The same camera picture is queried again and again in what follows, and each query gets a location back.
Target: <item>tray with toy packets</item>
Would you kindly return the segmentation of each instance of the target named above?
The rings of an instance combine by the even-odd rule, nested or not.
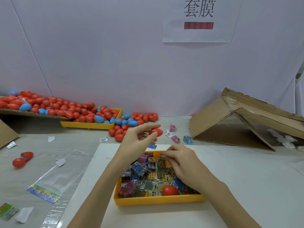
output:
[[[111,109],[116,110],[118,112],[118,116],[116,119],[121,117],[121,109]],[[70,122],[63,119],[60,121],[62,127],[72,127],[72,128],[86,128],[86,129],[100,129],[100,130],[109,130],[113,129],[115,126],[115,121],[112,124],[105,124],[105,123],[87,123],[87,122]]]
[[[161,151],[146,151],[145,154],[153,153],[153,157],[160,157]],[[205,197],[201,194],[188,195],[172,195],[172,196],[153,196],[153,197],[130,197],[120,198],[119,193],[121,189],[122,178],[120,177],[116,183],[114,201],[116,206],[135,206],[148,204],[163,204],[163,203],[189,203],[204,201]]]

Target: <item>chinese characters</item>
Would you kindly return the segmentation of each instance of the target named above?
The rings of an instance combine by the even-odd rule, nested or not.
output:
[[[188,5],[184,8],[187,10],[186,17],[190,17],[190,16],[194,16],[196,17],[196,14],[198,13],[197,10],[199,10],[200,7],[200,0],[190,0],[190,1],[186,1],[188,3]],[[199,14],[199,17],[202,16],[203,18],[206,16],[211,16],[213,17],[213,7],[214,7],[214,3],[216,1],[215,0],[202,0],[202,5],[201,5],[201,11]]]

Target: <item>person's left hand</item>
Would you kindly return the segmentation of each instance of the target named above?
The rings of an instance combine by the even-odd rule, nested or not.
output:
[[[128,129],[113,159],[127,169],[146,151],[149,144],[155,144],[157,132],[149,135],[149,131],[160,126],[157,123],[145,123]]]

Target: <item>white wall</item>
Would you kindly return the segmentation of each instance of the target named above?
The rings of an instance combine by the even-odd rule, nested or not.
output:
[[[0,0],[0,95],[31,90],[50,91],[10,0]]]
[[[12,0],[52,95],[191,115],[224,87],[279,105],[304,0],[243,0],[232,43],[162,43],[164,0]]]

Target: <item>green packet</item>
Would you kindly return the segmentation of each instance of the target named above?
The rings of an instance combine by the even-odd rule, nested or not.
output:
[[[0,218],[2,218],[5,221],[8,221],[11,219],[11,217],[14,216],[19,211],[19,209],[13,207],[13,205],[9,203],[4,203],[0,207]]]

